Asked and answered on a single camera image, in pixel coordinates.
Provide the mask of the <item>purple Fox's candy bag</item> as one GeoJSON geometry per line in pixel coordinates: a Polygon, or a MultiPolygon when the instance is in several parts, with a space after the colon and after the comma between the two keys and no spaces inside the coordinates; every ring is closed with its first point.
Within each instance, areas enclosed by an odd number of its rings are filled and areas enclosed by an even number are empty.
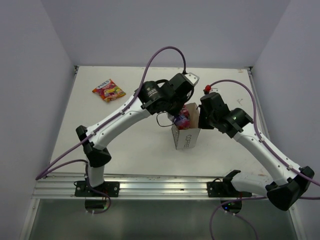
{"type": "Polygon", "coordinates": [[[187,130],[191,127],[191,115],[186,105],[184,105],[179,114],[174,117],[173,123],[178,130],[187,130]]]}

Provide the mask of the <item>white coffee paper bag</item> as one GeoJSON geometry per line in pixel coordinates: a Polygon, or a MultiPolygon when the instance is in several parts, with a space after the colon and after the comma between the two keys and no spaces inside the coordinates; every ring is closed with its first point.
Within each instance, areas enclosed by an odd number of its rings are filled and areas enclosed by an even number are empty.
{"type": "Polygon", "coordinates": [[[175,145],[176,150],[187,150],[194,148],[200,133],[200,129],[198,128],[199,124],[199,109],[198,105],[196,103],[188,103],[185,104],[187,109],[189,110],[190,113],[190,128],[189,129],[184,129],[184,130],[179,130],[177,127],[174,125],[174,117],[170,115],[167,112],[164,112],[164,114],[167,115],[168,120],[171,122],[170,124],[163,125],[159,122],[158,116],[162,113],[159,113],[156,116],[156,121],[160,127],[171,128],[171,133],[173,136],[173,141],[175,145]]]}

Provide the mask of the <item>orange Fox's candy bag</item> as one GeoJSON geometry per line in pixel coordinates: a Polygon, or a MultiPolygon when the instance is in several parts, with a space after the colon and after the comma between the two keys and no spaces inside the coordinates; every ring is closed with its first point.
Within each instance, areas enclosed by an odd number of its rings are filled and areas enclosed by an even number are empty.
{"type": "Polygon", "coordinates": [[[107,79],[94,88],[92,92],[99,95],[99,97],[105,102],[114,101],[126,95],[126,93],[117,84],[115,84],[112,79],[107,79]]]}

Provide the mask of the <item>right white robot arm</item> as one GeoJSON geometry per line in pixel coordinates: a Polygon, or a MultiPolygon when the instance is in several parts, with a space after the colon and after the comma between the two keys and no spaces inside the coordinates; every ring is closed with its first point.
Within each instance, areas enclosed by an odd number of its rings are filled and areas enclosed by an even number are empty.
{"type": "Polygon", "coordinates": [[[199,127],[217,129],[247,149],[267,170],[267,176],[233,170],[222,180],[213,180],[207,187],[217,197],[238,197],[257,194],[268,198],[278,209],[287,211],[309,188],[315,172],[287,158],[255,125],[241,108],[229,110],[221,95],[211,92],[200,99],[199,127]]]}

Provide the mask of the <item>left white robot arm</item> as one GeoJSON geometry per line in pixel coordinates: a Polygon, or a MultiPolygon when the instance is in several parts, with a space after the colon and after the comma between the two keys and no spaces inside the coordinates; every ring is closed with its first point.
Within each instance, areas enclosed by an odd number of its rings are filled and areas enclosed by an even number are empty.
{"type": "Polygon", "coordinates": [[[166,112],[176,116],[191,98],[199,77],[193,73],[177,73],[170,80],[145,81],[127,102],[102,121],[85,127],[80,125],[76,133],[88,160],[86,190],[99,196],[104,190],[105,165],[112,159],[107,146],[139,121],[154,114],[166,112]]]}

